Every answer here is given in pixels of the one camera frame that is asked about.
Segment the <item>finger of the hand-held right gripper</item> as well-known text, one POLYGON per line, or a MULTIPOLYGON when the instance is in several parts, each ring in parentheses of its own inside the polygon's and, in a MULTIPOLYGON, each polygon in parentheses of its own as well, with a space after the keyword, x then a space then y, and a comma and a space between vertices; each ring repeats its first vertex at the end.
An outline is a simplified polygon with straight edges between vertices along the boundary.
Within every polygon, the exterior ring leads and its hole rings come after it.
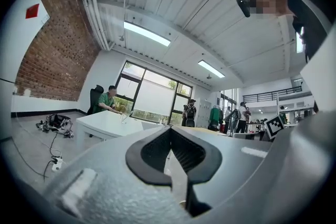
POLYGON ((246 140, 262 140, 265 132, 256 132, 256 133, 234 133, 233 138, 240 138, 246 140))

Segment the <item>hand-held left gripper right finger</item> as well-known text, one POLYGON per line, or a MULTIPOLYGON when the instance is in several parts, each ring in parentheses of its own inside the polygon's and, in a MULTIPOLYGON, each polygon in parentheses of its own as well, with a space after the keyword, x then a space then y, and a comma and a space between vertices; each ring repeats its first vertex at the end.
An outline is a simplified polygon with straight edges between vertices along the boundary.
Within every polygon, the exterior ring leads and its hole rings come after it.
POLYGON ((172 128, 172 151, 187 176, 186 210, 196 217, 237 191, 266 157, 271 143, 192 127, 172 128))

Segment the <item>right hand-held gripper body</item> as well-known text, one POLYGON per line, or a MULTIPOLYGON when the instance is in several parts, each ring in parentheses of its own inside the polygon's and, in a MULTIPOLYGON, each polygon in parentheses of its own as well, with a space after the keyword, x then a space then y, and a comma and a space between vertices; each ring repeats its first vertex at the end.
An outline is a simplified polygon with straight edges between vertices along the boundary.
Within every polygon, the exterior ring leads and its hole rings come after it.
POLYGON ((273 118, 266 120, 264 126, 269 140, 276 138, 277 134, 285 128, 282 119, 278 114, 273 118))

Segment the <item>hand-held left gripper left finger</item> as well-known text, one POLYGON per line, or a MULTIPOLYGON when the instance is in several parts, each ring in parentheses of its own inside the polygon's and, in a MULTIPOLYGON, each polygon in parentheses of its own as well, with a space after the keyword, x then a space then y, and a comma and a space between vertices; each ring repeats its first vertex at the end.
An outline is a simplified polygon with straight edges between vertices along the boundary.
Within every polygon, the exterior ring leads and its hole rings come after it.
POLYGON ((187 223, 189 214, 167 186, 148 185, 127 167, 135 142, 156 127, 100 142, 73 159, 46 187, 50 223, 187 223))

